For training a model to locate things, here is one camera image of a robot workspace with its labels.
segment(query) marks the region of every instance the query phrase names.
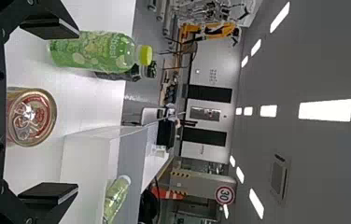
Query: orange equipment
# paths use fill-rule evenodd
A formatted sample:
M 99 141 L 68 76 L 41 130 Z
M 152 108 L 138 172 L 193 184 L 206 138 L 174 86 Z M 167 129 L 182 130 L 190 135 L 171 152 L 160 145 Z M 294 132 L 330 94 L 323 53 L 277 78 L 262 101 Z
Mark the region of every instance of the orange equipment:
M 154 188 L 152 188 L 151 192 L 158 199 L 169 199 L 169 200 L 183 200 L 184 199 L 183 195 L 174 193 L 172 190 L 159 189 L 159 195 L 158 195 L 158 190 L 156 187 L 154 187 Z

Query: clear bottle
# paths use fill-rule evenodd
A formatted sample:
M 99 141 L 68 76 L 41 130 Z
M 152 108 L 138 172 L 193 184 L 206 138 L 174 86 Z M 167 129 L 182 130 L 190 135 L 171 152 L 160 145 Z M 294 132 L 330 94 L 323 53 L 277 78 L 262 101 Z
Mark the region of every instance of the clear bottle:
M 121 175 L 112 185 L 108 183 L 105 190 L 103 224 L 111 224 L 113 222 L 115 215 L 126 200 L 131 184 L 132 180 L 127 175 Z
M 124 73 L 135 64 L 152 62 L 151 46 L 136 45 L 125 34 L 81 31 L 79 39 L 52 40 L 53 61 L 60 67 L 85 68 L 96 72 Z

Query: white counter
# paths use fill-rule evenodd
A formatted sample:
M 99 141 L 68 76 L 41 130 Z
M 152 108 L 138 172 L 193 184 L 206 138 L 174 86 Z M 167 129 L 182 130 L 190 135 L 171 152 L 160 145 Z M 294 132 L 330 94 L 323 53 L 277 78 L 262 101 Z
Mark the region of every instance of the white counter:
M 63 3 L 80 30 L 132 34 L 135 0 L 63 0 Z M 67 134 L 120 125 L 125 82 L 55 67 L 47 52 L 47 42 L 21 29 L 6 43 L 6 57 L 8 86 L 47 90 L 58 106 L 58 121 L 43 144 L 7 148 L 5 180 L 18 194 L 44 181 L 60 181 Z

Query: speed limit sign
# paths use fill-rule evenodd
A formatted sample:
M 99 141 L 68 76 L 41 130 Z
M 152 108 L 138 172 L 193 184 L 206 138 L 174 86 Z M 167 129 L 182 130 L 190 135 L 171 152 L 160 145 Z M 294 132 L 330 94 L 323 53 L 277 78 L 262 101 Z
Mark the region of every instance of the speed limit sign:
M 216 190 L 216 200 L 219 204 L 231 204 L 234 197 L 234 190 L 229 187 L 219 187 Z

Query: rectangular ceiling light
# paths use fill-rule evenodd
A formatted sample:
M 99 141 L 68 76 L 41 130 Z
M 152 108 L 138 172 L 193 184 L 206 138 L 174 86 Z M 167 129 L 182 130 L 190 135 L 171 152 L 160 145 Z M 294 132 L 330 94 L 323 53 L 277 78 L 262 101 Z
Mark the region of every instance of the rectangular ceiling light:
M 229 158 L 229 162 L 231 163 L 231 166 L 233 166 L 233 167 L 236 165 L 236 160 L 234 159 L 233 156 L 231 156 L 231 157 Z
M 248 55 L 242 60 L 242 68 L 244 68 L 248 63 Z
M 254 47 L 252 47 L 252 49 L 251 49 L 251 57 L 254 56 L 258 52 L 258 50 L 260 49 L 261 42 L 262 41 L 259 39 L 257 41 L 257 43 L 254 45 Z
M 245 174 L 243 174 L 243 171 L 240 169 L 240 167 L 237 167 L 236 175 L 239 178 L 240 182 L 242 184 L 244 184 L 245 183 Z
M 254 112 L 254 108 L 252 106 L 248 106 L 245 108 L 245 116 L 252 116 Z
M 228 219 L 229 217 L 229 209 L 228 209 L 228 205 L 227 204 L 224 204 L 224 215 L 225 215 L 225 218 Z
M 274 30 L 277 28 L 277 26 L 280 25 L 280 23 L 288 15 L 288 13 L 289 13 L 289 2 L 286 3 L 286 5 L 283 7 L 283 9 L 281 9 L 280 13 L 278 13 L 277 17 L 272 22 L 271 33 L 273 33 Z
M 243 114 L 243 109 L 242 107 L 236 108 L 236 115 L 242 115 Z
M 263 207 L 262 203 L 260 202 L 260 199 L 258 198 L 257 194 L 253 189 L 250 190 L 249 198 L 250 198 L 250 201 L 252 202 L 252 205 L 254 205 L 254 208 L 257 211 L 258 216 L 260 216 L 260 219 L 263 219 L 263 212 L 265 211 L 265 208 Z
M 299 119 L 351 121 L 351 99 L 301 103 Z
M 260 107 L 260 116 L 275 118 L 277 116 L 277 105 L 263 105 Z

